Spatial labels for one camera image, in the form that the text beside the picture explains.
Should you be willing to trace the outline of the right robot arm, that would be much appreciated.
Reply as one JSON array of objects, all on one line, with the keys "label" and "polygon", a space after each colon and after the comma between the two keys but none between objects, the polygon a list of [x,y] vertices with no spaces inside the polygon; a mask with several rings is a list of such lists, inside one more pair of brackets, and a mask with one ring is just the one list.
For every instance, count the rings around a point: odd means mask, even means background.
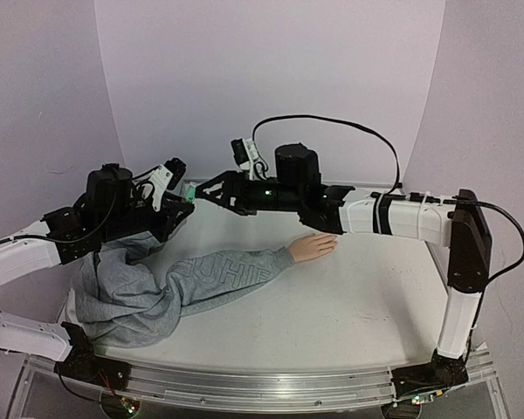
[{"label": "right robot arm", "polygon": [[276,175],[257,177],[259,153],[251,141],[231,143],[237,171],[228,170],[196,187],[196,197],[240,216],[260,211],[294,212],[314,230],[342,235],[373,233],[416,239],[449,249],[448,300],[437,355],[461,357],[488,285],[492,237],[473,192],[458,198],[428,193],[363,194],[326,185],[319,158],[301,143],[275,150]]}]

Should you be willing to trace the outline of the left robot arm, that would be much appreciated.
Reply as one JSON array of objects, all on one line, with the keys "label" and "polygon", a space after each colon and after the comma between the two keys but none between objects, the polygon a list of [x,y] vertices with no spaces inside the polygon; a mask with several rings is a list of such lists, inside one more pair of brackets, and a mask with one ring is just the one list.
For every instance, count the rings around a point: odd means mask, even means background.
[{"label": "left robot arm", "polygon": [[[148,232],[164,242],[194,210],[177,193],[186,171],[178,158],[142,175],[108,163],[87,177],[76,203],[44,215],[0,239],[0,286],[35,271],[66,265],[105,243]],[[72,324],[44,323],[0,310],[0,349],[65,361],[82,381],[100,374],[85,333]]]}]

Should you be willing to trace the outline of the mannequin hand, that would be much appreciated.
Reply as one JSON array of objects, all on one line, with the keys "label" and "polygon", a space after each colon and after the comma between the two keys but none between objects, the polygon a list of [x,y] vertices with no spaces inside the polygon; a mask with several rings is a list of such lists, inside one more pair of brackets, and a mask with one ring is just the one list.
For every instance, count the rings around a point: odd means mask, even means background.
[{"label": "mannequin hand", "polygon": [[324,257],[333,252],[337,246],[337,236],[321,233],[311,234],[294,240],[289,246],[295,264],[304,263]]}]

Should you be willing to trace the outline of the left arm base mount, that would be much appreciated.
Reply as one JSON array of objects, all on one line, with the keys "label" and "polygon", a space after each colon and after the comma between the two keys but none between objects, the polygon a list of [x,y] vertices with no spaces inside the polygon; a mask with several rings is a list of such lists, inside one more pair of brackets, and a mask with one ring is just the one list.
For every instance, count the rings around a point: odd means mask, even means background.
[{"label": "left arm base mount", "polygon": [[103,386],[112,395],[128,388],[131,366],[127,362],[98,356],[81,326],[65,321],[60,326],[67,332],[72,347],[63,361],[55,363],[54,370],[62,379]]}]

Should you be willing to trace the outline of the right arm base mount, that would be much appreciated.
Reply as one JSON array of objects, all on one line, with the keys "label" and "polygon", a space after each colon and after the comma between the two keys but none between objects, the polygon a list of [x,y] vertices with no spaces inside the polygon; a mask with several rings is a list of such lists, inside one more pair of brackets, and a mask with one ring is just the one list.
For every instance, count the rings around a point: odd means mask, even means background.
[{"label": "right arm base mount", "polygon": [[409,400],[413,396],[436,394],[468,382],[466,363],[471,348],[467,347],[457,359],[447,358],[435,350],[427,363],[397,367],[391,374],[396,401]]}]

